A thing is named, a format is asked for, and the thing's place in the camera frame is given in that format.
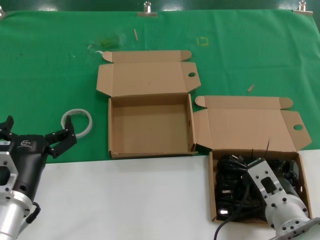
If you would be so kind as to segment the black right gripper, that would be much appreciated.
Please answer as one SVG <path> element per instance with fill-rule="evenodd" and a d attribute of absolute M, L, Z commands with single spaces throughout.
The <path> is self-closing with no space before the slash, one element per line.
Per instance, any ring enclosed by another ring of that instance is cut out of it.
<path fill-rule="evenodd" d="M 264 152 L 264 158 L 267 157 L 269 146 L 270 146 L 270 138 L 268 139 L 268 142 L 267 142 L 267 147 Z M 251 150 L 251 161 L 253 160 L 254 160 L 254 149 Z M 280 172 L 276 173 L 276 177 L 279 180 L 282 188 L 288 195 L 298 197 L 298 194 L 296 192 L 296 184 L 295 184 L 296 177 L 292 176 L 290 173 L 280 173 Z"/>

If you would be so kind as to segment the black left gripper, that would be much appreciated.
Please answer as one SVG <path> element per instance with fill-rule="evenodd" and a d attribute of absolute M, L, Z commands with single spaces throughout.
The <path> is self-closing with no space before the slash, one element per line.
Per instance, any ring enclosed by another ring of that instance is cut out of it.
<path fill-rule="evenodd" d="M 13 140 L 11 157 L 18 171 L 13 190 L 34 200 L 48 155 L 54 159 L 77 143 L 71 116 L 65 120 L 64 129 L 47 135 L 17 135 L 12 133 L 14 119 L 9 115 L 0 124 L 0 139 Z"/>

